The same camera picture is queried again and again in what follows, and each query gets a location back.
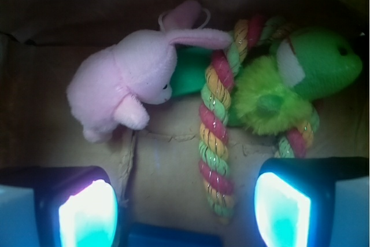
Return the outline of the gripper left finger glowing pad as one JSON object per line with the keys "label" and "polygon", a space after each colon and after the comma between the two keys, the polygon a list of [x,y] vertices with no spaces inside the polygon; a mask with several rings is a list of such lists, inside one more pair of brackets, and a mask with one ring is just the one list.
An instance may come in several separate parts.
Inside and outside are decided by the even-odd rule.
{"label": "gripper left finger glowing pad", "polygon": [[118,218],[101,167],[1,168],[1,246],[113,246]]}

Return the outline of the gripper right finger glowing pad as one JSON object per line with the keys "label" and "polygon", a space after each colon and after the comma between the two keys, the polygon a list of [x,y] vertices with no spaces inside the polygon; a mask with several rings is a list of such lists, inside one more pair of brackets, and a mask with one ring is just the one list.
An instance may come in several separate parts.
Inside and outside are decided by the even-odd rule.
{"label": "gripper right finger glowing pad", "polygon": [[369,159],[270,158],[254,214],[265,246],[369,246]]}

